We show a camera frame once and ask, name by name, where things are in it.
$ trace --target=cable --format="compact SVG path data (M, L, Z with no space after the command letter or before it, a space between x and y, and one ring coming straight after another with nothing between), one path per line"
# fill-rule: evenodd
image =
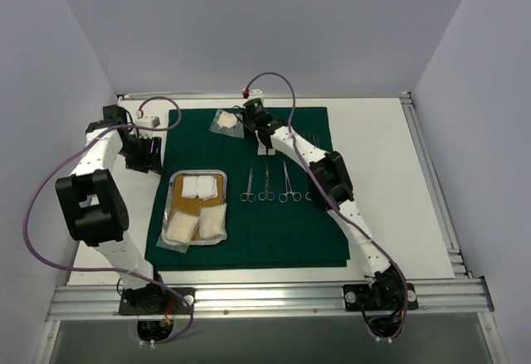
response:
M175 300L172 298L169 299L169 305L168 308L166 308L166 311L164 312L164 321L166 322L166 325L171 325L172 320L169 318L169 315L172 313L172 311L175 309Z
M118 277L118 282L116 283L116 293L122 298L124 295L119 291L119 282L122 280L121 277Z
M233 109L243 109L242 107L240 107L239 105L233 105L232 106ZM240 122L240 124L243 125L243 127L249 131L251 131L252 134L255 134L255 131L252 130L251 128L249 128L245 122L243 122L243 119L241 119L241 117L239 117L238 115L234 114L234 113L231 113L232 115L234 115L236 117L236 119Z
M131 125L134 125L133 115L131 115L131 113L129 112L128 109L125 109L125 115L126 115L127 117L129 117L129 122L130 122L130 124L131 124ZM140 135L139 130L136 129L136 137L138 137L139 135Z
M369 237L368 234L360 226L358 226L355 222L351 221L350 219L348 219L345 215L343 215L341 213L341 211L338 209L337 205L334 202L332 202L332 200L330 200L330 198L327 196L326 192L324 192L323 188L320 186L319 182L317 181L317 179L315 178L314 174L312 173L309 165L306 163L304 157L301 155L301 153L299 151L299 148L297 148L297 142L296 142L295 134L293 133L293 127L291 126L291 121L292 121L293 115L295 113L295 101L296 101L295 90L293 89L293 85L287 80L287 78L285 78L282 74L279 74L278 72L274 72L274 71L262 72L261 74L258 74L257 76L255 76L247 84L245 90L243 91L244 97L246 96L246 94L247 94L247 97L248 97L249 88L251 87L252 83L255 82L258 78L260 78L260 77L262 77L264 75L275 75L275 76L278 76L290 88L291 98L292 98L293 101L292 101L292 105L291 105L290 116L288 117L288 130L290 131L290 134L293 137L293 149L295 151L295 154L297 155L297 158L300 160L300 163L304 167L305 171L308 173L308 176L310 177L310 179L312 179L312 182L314 183L315 187L317 187L317 190L319 190L319 193L321 194L321 196L323 196L323 199L326 201L326 203L330 206L330 208L343 221L345 221L346 223L348 223L352 227L354 227L356 230L358 230L371 244L373 244L374 247L376 247L380 252L382 252L382 254L387 258L387 260L389 260L389 263L391 264L391 266L398 273L398 277L400 278L400 281L401 281L403 289L404 289L404 299L403 299L404 302L402 304L402 320L400 321L400 325L398 326L398 329L391 336L388 337L389 339L395 339L402 332L402 330L404 328L404 323L406 322L406 318L407 318L407 281L406 281L406 277L404 276L404 273L402 272L402 270L400 269L398 264L392 259L392 257L374 239ZM383 318L387 318L387 316L375 316L375 317L371 318L371 320L373 320L373 322L376 322L376 321L378 321L380 319L383 319ZM377 335L375 332L373 332L373 330L371 329L371 321L370 320L367 322L367 325L368 325L369 332L374 337L381 337L380 335Z
M167 128L158 129L158 128L149 128L147 126L138 126L138 125L134 125L133 128L140 129L140 130L147 130L149 132L168 132L169 130L172 130L172 129L176 128L180 124L181 118L182 118L181 109L179 108L177 103L174 100L172 100L172 99L170 99L170 98L168 98L166 96L154 96L152 98L149 98L149 99L145 100L140 105L139 109L142 109L148 102L150 102L152 100L167 100L170 103L172 103L175 106L175 108L177 109L177 112L178 112L177 121L174 124L169 125ZM56 167L54 167L50 171L50 173L48 173L44 177L44 179L42 179L39 182L39 184L37 186L37 189L33 192L32 197L30 198L30 201L29 201L29 203L27 205L27 209L26 209L26 211L24 213L24 219L23 219L23 222L22 222L22 238L24 239L24 244L26 245L27 249L30 251L30 253L33 256L35 256L35 258L37 260L42 262L44 265L50 266L50 267L52 267L54 269L64 270L64 271L80 271L80 272L86 272L86 273L115 272L115 273L121 273L121 274L130 274L130 275L136 277L137 279L141 279L141 280L145 281L146 283L151 283L151 284L157 285L159 288L166 290L171 295L173 295L174 297L178 298L180 301L183 302L183 304L184 304L184 306L186 308L190 309L190 318L188 320L188 323L183 328L181 328L180 330L178 330L176 332L172 332L169 337L167 337L166 339L163 339L162 341L155 342L154 344L166 343L166 342L171 342L171 341L177 339L178 337L183 335L192 326L192 322L193 322L192 307L180 293L178 293L177 291L174 291L173 289L171 289L170 287L168 287L164 283L161 283L161 282L159 282L159 281L157 281L155 279L151 279L149 277L145 277L145 276L143 276L143 275L141 275L139 273L135 273L135 272L129 271L128 269L112 268L112 267L94 267L94 268L91 268L91 267L74 267L74 266L66 266L66 265L57 264L55 262L52 262L51 260L48 260L44 256L42 256L35 249L35 247L33 246L32 242L30 241L30 238L29 238L29 230L28 230L29 229L29 220L30 220L30 215L32 213L33 206L35 205L35 201L39 197L39 194L41 193L42 189L50 181L50 179L57 172L59 172L59 170L62 169L67 163L70 163L74 159L80 157L81 155L83 155L84 153L89 151L97 142L100 141L101 138L103 138L109 132L111 132L113 130L127 129L127 128L130 128L130 125L121 124L121 125L114 125L114 126L111 126L111 127L107 128L102 133L100 133L96 138L92 139L92 141L90 141L90 143L88 143L86 146L84 146L82 150L78 151L75 154L72 154L67 159L61 161Z
M382 276L387 276L396 283L400 283L400 279L396 279L390 274L383 274ZM365 323L369 327L369 330L379 337L387 337L390 331L392 332L392 334L398 331L401 322L397 321L396 316L399 312L402 311L402 306L404 304L405 298L406 296L405 294L403 294L402 299L400 300L400 302L398 302L397 308L395 308L395 310L391 314L382 316L372 316L371 318L367 318L367 316L365 315L365 311L363 310L363 302L361 302L361 304L359 304L358 306L362 312Z

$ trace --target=cotton gauze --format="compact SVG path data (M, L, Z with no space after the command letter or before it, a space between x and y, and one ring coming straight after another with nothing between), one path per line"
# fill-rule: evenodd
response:
M202 200L217 197L217 182L214 176L202 175L197 177L197 196Z
M203 240L213 240L225 234L227 204L204 207L199 215L199 235Z
M182 198L195 198L197 197L197 176L185 176L183 179L183 192Z
M199 218L184 212L175 212L166 229L166 238L179 244L188 244L196 230Z
M217 119L217 124L223 128L234 128L238 123L238 118L234 114L222 111Z

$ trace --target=white table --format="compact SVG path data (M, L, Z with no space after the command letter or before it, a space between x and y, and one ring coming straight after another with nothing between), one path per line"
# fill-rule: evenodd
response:
M121 100L132 114L141 101ZM230 108L241 105L234 99L178 99L182 109ZM266 107L288 107L290 99L266 99ZM363 217L375 240L387 249L410 280L452 279L447 247L436 218L421 164L413 145L399 99L299 99L299 107L328 108L334 149L347 165L354 193ZM156 115L168 124L172 105L156 101L144 107L146 115ZM166 133L156 133L163 138ZM113 177L129 209L129 234L145 251L149 219L159 176L125 169L118 157ZM106 267L105 258L80 243L75 266ZM168 284L244 284L359 281L363 274L351 251L343 268L238 269L162 272ZM116 284L113 273L72 273L70 285Z

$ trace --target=robotic arm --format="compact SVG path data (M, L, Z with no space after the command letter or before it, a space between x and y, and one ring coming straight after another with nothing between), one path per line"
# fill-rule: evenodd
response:
M127 124L126 111L118 105L103 108L103 120L89 125L86 145L105 129ZM144 126L156 127L158 119ZM140 254L126 232L129 214L110 171L118 154L125 166L136 171L162 173L161 138L139 137L126 129L112 130L85 153L70 176L56 181L56 194L68 231L76 241L84 241L99 251L115 268L130 269L150 279L160 280L153 266ZM124 297L132 305L157 307L165 302L161 288L122 274Z
M327 153L304 140L294 130L290 132L284 120L273 119L272 115L264 109L261 98L249 99L243 104L241 111L242 122L246 126L246 136L258 138L267 148L273 148L298 163L306 172L312 172L314 179L324 191L328 201L334 204L330 207L322 193L315 186L314 180L309 176L309 194L312 202L322 211L327 213L338 223L348 242L358 251L363 273L370 285L364 294L358 294L362 302L358 308L371 307L372 309L392 309L397 313L402 302L405 301L405 279L398 273L396 264L392 263L386 254L373 243L373 234L368 229L363 219L353 194L353 184L348 176L343 158L340 153ZM294 149L294 138L297 153ZM356 227L343 218L348 218L365 231L363 235ZM377 336L389 337L398 334L399 322L393 316L384 318L379 323L382 325ZM368 321L369 328L376 321Z

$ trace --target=metal tray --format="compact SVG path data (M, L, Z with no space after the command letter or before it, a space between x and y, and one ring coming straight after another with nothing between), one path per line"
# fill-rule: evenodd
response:
M218 196L216 198L213 198L211 200L201 200L200 198L193 198L192 200L189 198L181 198L180 195L178 197L175 196L176 193L176 183L178 181L179 177L185 177L185 176L214 176L218 182L217 185L217 191ZM221 177L221 183L222 188L220 188L219 181ZM186 171L178 171L175 172L169 179L168 184L168 195L166 196L166 205L164 206L164 218L163 218L163 228L162 230L166 230L169 220L171 219L171 216L173 214L173 211L176 209L183 209L183 206L179 205L178 202L176 203L175 200L183 200L187 203L188 206L193 204L193 201L197 203L198 207L203 206L212 206L214 205L221 205L227 202L227 175L218 169L205 169L205 170L186 170ZM190 241L190 245L194 245L194 241L199 241L201 238L199 237L199 232L196 230L194 232L192 241Z

